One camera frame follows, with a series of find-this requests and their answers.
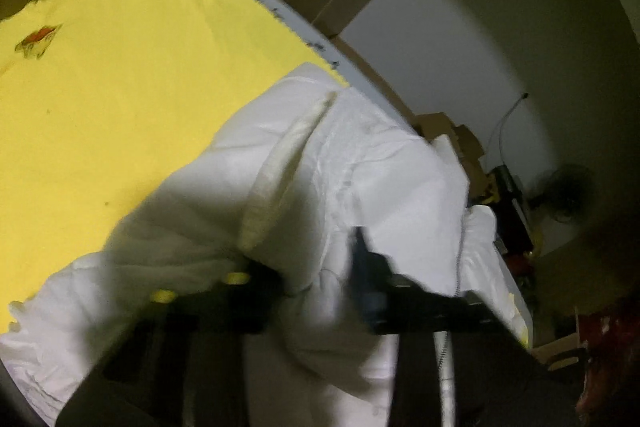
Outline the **white padded jacket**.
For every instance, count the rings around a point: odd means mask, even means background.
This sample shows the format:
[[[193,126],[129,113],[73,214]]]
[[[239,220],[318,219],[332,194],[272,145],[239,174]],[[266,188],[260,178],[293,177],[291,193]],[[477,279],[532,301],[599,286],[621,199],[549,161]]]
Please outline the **white padded jacket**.
[[[14,306],[3,367],[53,425],[153,291],[206,291],[249,257],[285,279],[276,321],[247,343],[252,423],[381,426],[397,340],[371,335],[349,299],[359,225],[402,274],[442,295],[477,291],[519,340],[532,337],[494,245],[495,215],[467,199],[448,139],[426,142],[359,91],[300,66],[238,110],[100,251]]]

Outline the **brown cardboard boxes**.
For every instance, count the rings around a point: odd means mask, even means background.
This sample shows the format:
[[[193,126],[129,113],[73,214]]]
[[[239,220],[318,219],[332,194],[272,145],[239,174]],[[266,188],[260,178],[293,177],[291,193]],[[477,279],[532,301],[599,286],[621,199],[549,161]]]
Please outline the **brown cardboard boxes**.
[[[439,135],[447,135],[469,179],[470,202],[479,204],[489,198],[490,179],[480,165],[485,155],[484,148],[468,127],[455,124],[445,113],[416,115],[411,126],[430,142]]]

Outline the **yellow bed sheet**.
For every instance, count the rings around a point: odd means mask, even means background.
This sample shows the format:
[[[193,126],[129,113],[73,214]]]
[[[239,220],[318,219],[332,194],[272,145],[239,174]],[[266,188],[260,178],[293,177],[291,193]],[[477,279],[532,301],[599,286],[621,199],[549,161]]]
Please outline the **yellow bed sheet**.
[[[1,24],[1,325],[241,107],[330,63],[257,0],[38,0]]]

